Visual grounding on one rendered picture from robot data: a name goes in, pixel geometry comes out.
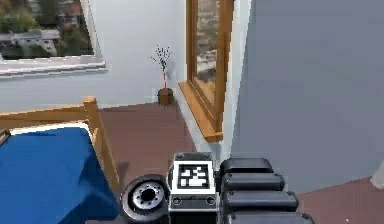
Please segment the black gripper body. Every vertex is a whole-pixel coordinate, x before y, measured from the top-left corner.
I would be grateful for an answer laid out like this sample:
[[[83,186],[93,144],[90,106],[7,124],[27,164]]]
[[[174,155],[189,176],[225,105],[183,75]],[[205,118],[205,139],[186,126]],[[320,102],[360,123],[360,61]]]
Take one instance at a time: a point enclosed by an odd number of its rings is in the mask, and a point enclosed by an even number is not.
[[[139,176],[120,195],[121,215],[126,223],[168,223],[168,199],[163,175]]]

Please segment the wooden bed with blue cover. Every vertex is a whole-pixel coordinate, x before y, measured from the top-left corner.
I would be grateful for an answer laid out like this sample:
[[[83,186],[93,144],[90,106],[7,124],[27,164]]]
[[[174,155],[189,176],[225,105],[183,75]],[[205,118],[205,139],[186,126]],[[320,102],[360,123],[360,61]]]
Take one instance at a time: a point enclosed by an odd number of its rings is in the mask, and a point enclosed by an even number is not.
[[[0,114],[0,224],[86,224],[119,215],[119,177],[96,99]]]

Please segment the dark object on bed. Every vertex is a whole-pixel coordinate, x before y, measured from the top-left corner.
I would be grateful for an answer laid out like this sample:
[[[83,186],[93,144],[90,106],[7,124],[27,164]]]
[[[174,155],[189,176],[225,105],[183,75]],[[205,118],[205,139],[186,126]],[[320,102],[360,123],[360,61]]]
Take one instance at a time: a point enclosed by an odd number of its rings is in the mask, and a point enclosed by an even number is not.
[[[11,136],[11,133],[8,129],[0,130],[0,147],[8,140]]]

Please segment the house plant in brown pot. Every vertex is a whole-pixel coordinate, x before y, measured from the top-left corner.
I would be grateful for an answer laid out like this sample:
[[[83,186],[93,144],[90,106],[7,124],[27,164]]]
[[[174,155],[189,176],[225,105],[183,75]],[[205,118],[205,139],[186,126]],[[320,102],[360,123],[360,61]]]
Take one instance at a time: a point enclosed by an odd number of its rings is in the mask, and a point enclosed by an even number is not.
[[[158,63],[163,75],[163,87],[158,91],[157,98],[160,105],[169,105],[173,102],[173,91],[167,87],[167,67],[168,61],[172,54],[170,47],[156,46],[156,56],[152,56],[151,59]]]

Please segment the wooden framed window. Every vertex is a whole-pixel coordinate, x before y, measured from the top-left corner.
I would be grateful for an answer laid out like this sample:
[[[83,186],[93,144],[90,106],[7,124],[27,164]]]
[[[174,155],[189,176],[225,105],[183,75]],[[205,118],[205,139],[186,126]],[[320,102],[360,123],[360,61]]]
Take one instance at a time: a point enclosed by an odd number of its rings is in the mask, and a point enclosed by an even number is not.
[[[186,0],[187,78],[178,84],[207,142],[223,139],[234,0]]]

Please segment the white framed window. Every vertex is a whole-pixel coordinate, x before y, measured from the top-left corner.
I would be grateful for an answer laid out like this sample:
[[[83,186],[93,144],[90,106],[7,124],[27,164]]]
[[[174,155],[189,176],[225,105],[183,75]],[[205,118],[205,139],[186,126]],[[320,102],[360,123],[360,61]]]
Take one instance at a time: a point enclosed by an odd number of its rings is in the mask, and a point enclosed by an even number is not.
[[[106,69],[92,0],[0,0],[0,79]]]

